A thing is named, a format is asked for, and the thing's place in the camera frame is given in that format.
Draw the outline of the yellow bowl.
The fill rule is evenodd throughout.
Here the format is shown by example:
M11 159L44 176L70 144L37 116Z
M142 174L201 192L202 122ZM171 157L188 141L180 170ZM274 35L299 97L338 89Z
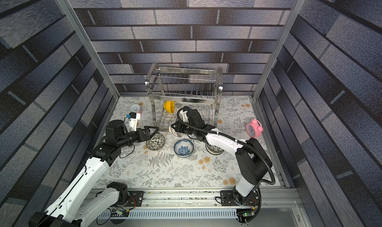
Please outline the yellow bowl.
M174 113L175 111L175 102L174 101L165 101L164 103L164 109L168 113Z

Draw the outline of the brown patterned bowl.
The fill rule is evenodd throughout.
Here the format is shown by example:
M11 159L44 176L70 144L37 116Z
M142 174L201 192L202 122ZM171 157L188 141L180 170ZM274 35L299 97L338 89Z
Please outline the brown patterned bowl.
M179 132L176 132L176 130L174 128L172 128L171 126L169 126L169 132L174 135L174 136L177 136L177 137L182 137L183 134L182 133L179 133Z

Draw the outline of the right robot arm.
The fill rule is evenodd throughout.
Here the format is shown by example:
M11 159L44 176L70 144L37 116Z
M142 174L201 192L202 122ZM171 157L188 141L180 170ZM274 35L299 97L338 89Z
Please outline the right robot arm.
M236 158L242 178L235 185L234 191L241 198L248 197L262 183L276 183L272 161L257 139L243 140L225 134L207 125L197 109L187 106L178 110L176 116L177 121L171 125L176 132L191 134L198 141L216 146Z

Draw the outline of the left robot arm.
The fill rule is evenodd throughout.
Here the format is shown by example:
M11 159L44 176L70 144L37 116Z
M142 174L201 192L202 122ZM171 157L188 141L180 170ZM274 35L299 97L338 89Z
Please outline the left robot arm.
M145 126L128 132L124 121L109 122L103 137L104 142L95 147L83 169L53 204L44 212L33 214L28 226L87 227L107 208L113 205L125 206L131 198L127 186L119 182L110 183L85 206L82 206L82 203L97 180L120 156L123 147L148 141L158 131L158 127Z

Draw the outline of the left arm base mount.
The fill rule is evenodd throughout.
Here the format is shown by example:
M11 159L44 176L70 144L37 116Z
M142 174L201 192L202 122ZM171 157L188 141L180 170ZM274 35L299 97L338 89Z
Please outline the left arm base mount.
M122 208L141 207L144 191L122 191L116 205Z

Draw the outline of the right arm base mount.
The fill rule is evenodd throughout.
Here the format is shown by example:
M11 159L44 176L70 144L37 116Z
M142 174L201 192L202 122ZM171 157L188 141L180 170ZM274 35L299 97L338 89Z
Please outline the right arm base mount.
M247 196L241 196L236 190L220 192L222 206L259 206L261 201L261 192L256 190L251 191Z

